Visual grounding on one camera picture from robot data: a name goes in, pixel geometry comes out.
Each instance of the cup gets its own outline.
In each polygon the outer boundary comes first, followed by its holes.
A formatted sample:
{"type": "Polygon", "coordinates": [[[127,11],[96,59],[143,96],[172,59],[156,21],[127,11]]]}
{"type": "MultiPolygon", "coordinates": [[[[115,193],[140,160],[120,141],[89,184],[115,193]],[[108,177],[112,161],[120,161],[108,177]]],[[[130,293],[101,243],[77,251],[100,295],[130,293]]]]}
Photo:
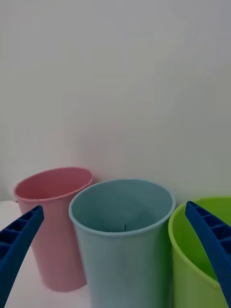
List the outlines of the cup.
{"type": "Polygon", "coordinates": [[[92,185],[71,202],[92,308],[166,308],[174,196],[145,180],[92,185]]]}
{"type": "Polygon", "coordinates": [[[22,214],[37,205],[43,207],[44,222],[32,249],[42,281],[52,290],[67,292],[86,284],[68,207],[74,196],[91,183],[90,171],[65,167],[38,173],[15,187],[22,214]]]}
{"type": "MultiPolygon", "coordinates": [[[[196,200],[228,225],[231,225],[231,197],[196,200]]],[[[173,246],[174,308],[227,308],[213,267],[181,204],[169,220],[173,246]]]]}

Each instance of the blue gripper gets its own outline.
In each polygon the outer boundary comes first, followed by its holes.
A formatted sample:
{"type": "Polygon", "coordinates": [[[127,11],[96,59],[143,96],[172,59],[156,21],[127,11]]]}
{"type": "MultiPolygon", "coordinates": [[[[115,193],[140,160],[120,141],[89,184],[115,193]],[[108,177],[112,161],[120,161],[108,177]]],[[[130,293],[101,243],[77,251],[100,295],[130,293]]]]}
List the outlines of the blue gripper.
{"type": "Polygon", "coordinates": [[[231,308],[231,227],[192,201],[185,215],[211,262],[229,308],[231,308]]]}
{"type": "Polygon", "coordinates": [[[30,244],[44,220],[39,205],[0,231],[0,308],[6,304],[30,244]]]}

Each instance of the white wall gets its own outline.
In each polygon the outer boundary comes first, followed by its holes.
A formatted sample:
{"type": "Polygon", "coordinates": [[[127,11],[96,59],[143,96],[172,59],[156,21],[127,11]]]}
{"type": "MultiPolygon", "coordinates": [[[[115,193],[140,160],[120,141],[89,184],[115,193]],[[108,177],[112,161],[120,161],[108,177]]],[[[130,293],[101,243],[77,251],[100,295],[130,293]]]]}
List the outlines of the white wall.
{"type": "Polygon", "coordinates": [[[231,194],[230,0],[0,0],[0,193],[46,168],[231,194]]]}

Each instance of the pink cup rim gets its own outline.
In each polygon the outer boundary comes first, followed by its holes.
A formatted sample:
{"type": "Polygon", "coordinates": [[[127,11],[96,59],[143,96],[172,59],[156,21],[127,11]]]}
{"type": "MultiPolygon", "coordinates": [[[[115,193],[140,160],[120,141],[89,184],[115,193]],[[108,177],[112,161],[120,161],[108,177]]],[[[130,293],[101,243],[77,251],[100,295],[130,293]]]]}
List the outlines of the pink cup rim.
{"type": "Polygon", "coordinates": [[[88,169],[86,169],[86,168],[83,168],[83,167],[60,167],[60,168],[53,168],[53,169],[48,169],[48,170],[45,170],[45,171],[42,171],[42,172],[38,172],[38,173],[33,174],[32,176],[30,176],[30,177],[28,177],[28,178],[23,179],[22,181],[20,181],[20,182],[16,185],[16,187],[15,187],[15,189],[14,189],[14,195],[15,195],[15,197],[16,197],[17,200],[26,201],[26,202],[28,202],[28,203],[33,203],[33,202],[35,202],[35,201],[42,201],[42,202],[43,202],[43,201],[48,201],[48,200],[49,200],[49,201],[50,201],[50,200],[53,201],[53,200],[58,200],[58,199],[61,199],[61,198],[65,198],[65,197],[71,196],[71,195],[73,195],[73,194],[74,194],[74,195],[77,194],[78,192],[80,192],[80,191],[83,190],[84,188],[90,186],[90,185],[92,184],[92,181],[93,181],[93,175],[92,175],[92,173],[90,172],[90,170],[88,170],[88,169]],[[74,191],[71,191],[71,192],[69,192],[69,193],[56,196],[56,197],[43,198],[43,199],[27,199],[27,198],[20,197],[20,196],[17,194],[17,192],[16,192],[17,189],[18,189],[19,186],[22,185],[25,181],[27,181],[27,180],[29,180],[29,179],[31,179],[31,178],[34,178],[34,177],[38,176],[39,174],[44,174],[44,173],[48,173],[48,172],[55,171],[55,170],[61,170],[61,169],[78,169],[78,170],[81,170],[81,171],[85,171],[86,173],[89,174],[90,179],[89,179],[89,181],[88,181],[85,185],[81,186],[80,188],[78,188],[78,189],[76,189],[76,190],[74,190],[74,191]]]}

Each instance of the pink cup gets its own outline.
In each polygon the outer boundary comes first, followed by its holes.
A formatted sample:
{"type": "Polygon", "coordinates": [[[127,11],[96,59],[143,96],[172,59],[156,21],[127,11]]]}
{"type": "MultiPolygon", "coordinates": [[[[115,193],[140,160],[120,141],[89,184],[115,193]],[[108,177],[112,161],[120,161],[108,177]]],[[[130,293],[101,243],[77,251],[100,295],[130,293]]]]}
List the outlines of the pink cup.
{"type": "Polygon", "coordinates": [[[68,208],[74,196],[91,183],[88,170],[66,167],[38,173],[15,187],[22,214],[43,206],[45,219],[32,249],[42,281],[52,290],[73,291],[86,284],[68,208]]]}

